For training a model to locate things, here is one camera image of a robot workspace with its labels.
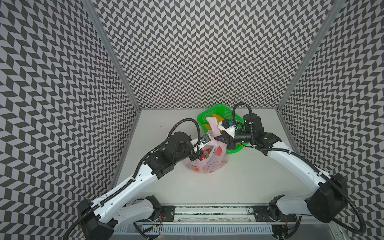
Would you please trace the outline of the yellow fake banana bunch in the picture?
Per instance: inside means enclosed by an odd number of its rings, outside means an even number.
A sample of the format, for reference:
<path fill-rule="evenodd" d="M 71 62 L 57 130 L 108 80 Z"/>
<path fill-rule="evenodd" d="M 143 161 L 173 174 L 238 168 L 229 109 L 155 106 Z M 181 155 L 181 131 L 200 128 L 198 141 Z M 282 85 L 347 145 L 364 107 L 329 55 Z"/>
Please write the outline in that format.
<path fill-rule="evenodd" d="M 217 114 L 212 114 L 211 117 L 216 118 L 217 123 L 220 123 L 224 120 L 224 118 L 222 116 L 217 115 Z"/>

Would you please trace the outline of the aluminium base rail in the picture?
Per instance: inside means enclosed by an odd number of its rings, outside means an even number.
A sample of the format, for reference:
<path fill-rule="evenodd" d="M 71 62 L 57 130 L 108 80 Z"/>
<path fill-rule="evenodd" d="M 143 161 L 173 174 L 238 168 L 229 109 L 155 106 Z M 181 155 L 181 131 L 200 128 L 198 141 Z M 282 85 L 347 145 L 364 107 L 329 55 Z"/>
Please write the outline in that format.
<path fill-rule="evenodd" d="M 179 224 L 294 224 L 299 216 L 270 216 L 268 204 L 164 204 L 166 223 Z"/>

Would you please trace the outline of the aluminium corner post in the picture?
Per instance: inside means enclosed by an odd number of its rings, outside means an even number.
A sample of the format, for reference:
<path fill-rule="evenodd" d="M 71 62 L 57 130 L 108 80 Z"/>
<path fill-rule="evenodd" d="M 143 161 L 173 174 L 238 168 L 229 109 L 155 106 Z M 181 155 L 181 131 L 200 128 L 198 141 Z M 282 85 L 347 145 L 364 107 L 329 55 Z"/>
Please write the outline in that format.
<path fill-rule="evenodd" d="M 346 1 L 343 0 L 337 0 L 334 2 L 334 4 L 331 7 L 331 10 L 326 15 L 325 20 L 323 24 L 321 25 L 319 31 L 317 32 L 314 41 L 309 46 L 309 49 L 304 56 L 302 62 L 300 63 L 295 75 L 293 76 L 288 88 L 286 89 L 285 93 L 283 94 L 283 97 L 281 98 L 276 110 L 279 114 L 282 113 L 283 108 L 292 95 L 294 89 L 296 88 L 297 84 L 299 83 L 300 79 L 304 75 L 307 67 L 309 66 L 312 58 L 315 56 L 316 51 L 320 47 L 322 41 L 326 37 L 330 27 L 334 23 L 336 17 L 338 16 L 339 12 L 341 11 L 343 5 Z"/>
<path fill-rule="evenodd" d="M 101 22 L 98 14 L 97 14 L 97 11 L 94 7 L 93 1 L 85 0 L 85 1 L 82 1 L 82 3 L 84 5 L 85 10 L 87 11 L 87 13 L 89 15 L 90 21 L 92 22 L 102 44 L 104 45 L 104 47 L 108 53 L 109 58 L 112 61 L 112 64 L 114 65 L 114 67 L 116 69 L 116 72 L 117 72 L 119 78 L 121 79 L 121 81 L 122 81 L 122 83 L 126 89 L 128 96 L 131 98 L 131 101 L 133 103 L 134 108 L 138 112 L 140 112 L 141 108 L 140 108 L 138 101 L 137 101 L 137 99 L 136 99 L 136 97 L 135 97 L 135 95 L 131 89 L 129 81 L 128 81 L 128 79 L 127 79 L 127 77 L 123 71 L 121 63 L 117 58 L 117 55 L 113 49 L 111 41 L 109 40 L 107 33 L 106 33 L 106 31 L 102 25 L 102 22 Z"/>

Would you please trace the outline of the aluminium corner post right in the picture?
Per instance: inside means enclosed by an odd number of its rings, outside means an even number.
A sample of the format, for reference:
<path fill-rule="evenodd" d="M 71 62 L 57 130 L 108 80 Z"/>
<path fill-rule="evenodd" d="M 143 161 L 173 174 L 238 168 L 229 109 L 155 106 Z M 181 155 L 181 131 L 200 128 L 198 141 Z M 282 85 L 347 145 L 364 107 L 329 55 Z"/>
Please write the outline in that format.
<path fill-rule="evenodd" d="M 338 16 L 339 12 L 341 11 L 343 5 L 346 1 L 343 0 L 337 0 L 334 2 L 334 4 L 331 7 L 331 10 L 326 15 L 325 20 L 323 24 L 321 25 L 319 31 L 317 32 L 314 41 L 309 46 L 309 49 L 304 56 L 302 62 L 300 63 L 295 75 L 293 76 L 288 88 L 286 89 L 285 93 L 283 94 L 283 97 L 281 98 L 276 110 L 279 114 L 282 113 L 283 108 L 292 95 L 294 89 L 296 88 L 297 84 L 299 83 L 300 79 L 304 75 L 307 67 L 309 66 L 312 58 L 315 56 L 316 51 L 320 47 L 322 41 L 326 37 L 330 27 L 334 23 L 336 17 Z"/>

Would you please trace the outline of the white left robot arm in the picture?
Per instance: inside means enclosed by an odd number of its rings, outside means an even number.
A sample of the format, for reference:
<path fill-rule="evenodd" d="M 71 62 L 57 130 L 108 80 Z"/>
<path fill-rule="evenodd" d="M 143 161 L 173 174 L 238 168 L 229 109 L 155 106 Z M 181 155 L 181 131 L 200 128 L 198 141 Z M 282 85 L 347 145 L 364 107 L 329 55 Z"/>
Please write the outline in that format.
<path fill-rule="evenodd" d="M 192 140 L 184 132 L 170 135 L 157 148 L 140 160 L 134 173 L 106 194 L 83 200 L 78 205 L 80 226 L 87 240 L 107 240 L 118 227 L 141 220 L 157 220 L 162 205 L 154 196 L 129 204 L 139 192 L 171 172 L 185 159 L 197 160 L 203 156 L 203 148 L 213 143 L 214 137 L 205 134 Z"/>

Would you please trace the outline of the green plastic basket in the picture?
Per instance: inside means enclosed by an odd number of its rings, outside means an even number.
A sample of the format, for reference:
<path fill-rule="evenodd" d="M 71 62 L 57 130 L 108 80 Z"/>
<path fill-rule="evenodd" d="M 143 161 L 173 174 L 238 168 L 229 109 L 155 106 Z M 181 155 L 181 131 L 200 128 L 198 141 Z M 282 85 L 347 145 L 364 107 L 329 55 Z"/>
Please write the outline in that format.
<path fill-rule="evenodd" d="M 210 118 L 212 114 L 217 114 L 217 115 L 222 116 L 224 119 L 232 119 L 232 115 L 233 115 L 232 113 L 233 113 L 232 109 L 230 109 L 229 107 L 227 107 L 225 105 L 214 105 L 213 107 L 200 113 L 197 116 L 197 122 L 205 132 L 208 132 L 208 130 L 210 130 L 211 127 L 210 127 L 208 121 L 206 120 L 206 118 Z M 240 122 L 242 124 L 244 123 L 243 118 L 241 118 L 237 114 L 235 114 L 235 116 L 236 116 L 237 122 Z M 238 153 L 240 150 L 227 150 L 227 153 L 228 154 L 235 154 L 235 153 Z"/>

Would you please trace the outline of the pink plastic bag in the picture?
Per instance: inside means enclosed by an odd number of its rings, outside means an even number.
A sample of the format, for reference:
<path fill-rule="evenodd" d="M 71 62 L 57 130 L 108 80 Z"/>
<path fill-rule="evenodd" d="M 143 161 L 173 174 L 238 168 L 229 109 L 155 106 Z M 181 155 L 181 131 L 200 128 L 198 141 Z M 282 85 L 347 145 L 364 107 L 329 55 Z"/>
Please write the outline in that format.
<path fill-rule="evenodd" d="M 208 130 L 207 134 L 210 134 L 213 138 L 205 149 L 211 149 L 209 158 L 204 161 L 195 160 L 188 164 L 189 169 L 199 174 L 209 174 L 224 167 L 229 161 L 229 155 L 227 154 L 227 146 L 219 141 L 215 140 L 215 137 L 220 136 L 222 133 L 219 130 L 216 118 L 206 118 L 211 129 Z"/>

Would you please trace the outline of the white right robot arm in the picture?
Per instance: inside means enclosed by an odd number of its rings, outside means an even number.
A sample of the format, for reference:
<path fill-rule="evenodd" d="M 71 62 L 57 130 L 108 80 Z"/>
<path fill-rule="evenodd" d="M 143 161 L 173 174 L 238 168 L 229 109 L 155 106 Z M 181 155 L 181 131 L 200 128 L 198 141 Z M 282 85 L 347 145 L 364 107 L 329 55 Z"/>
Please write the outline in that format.
<path fill-rule="evenodd" d="M 217 140 L 225 143 L 230 149 L 237 144 L 252 147 L 265 156 L 277 161 L 302 183 L 310 193 L 307 195 L 287 198 L 278 195 L 269 202 L 267 208 L 269 218 L 278 222 L 288 215 L 311 215 L 323 223 L 334 220 L 348 204 L 336 188 L 346 190 L 347 181 L 340 174 L 330 175 L 301 159 L 278 136 L 264 131 L 261 118 L 257 114 L 246 114 L 244 123 L 239 127 L 236 121 L 224 119 L 218 128 L 222 135 Z"/>

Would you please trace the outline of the aluminium corner post left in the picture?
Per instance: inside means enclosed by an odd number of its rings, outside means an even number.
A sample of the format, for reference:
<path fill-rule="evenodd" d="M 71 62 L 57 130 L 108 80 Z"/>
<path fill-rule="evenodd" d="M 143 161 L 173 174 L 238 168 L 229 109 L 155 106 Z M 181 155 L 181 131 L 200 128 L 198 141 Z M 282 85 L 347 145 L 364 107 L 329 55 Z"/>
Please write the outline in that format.
<path fill-rule="evenodd" d="M 138 112 L 140 112 L 141 108 L 140 108 L 138 101 L 137 101 L 137 99 L 136 99 L 136 97 L 135 97 L 135 95 L 131 89 L 129 81 L 128 81 L 128 79 L 127 79 L 127 77 L 123 71 L 121 63 L 117 58 L 117 55 L 113 49 L 111 41 L 109 40 L 107 33 L 106 33 L 106 31 L 102 25 L 102 22 L 101 22 L 98 14 L 97 14 L 97 11 L 94 7 L 93 1 L 85 0 L 85 1 L 82 1 L 82 3 L 84 5 L 85 10 L 87 11 L 87 13 L 89 15 L 90 21 L 92 22 L 102 44 L 104 45 L 104 47 L 108 53 L 109 58 L 112 61 L 112 64 L 114 65 L 114 67 L 116 69 L 116 72 L 117 72 L 119 78 L 121 79 L 121 81 L 122 81 L 122 83 L 126 89 L 128 96 L 131 98 L 131 101 L 133 103 L 134 108 Z"/>

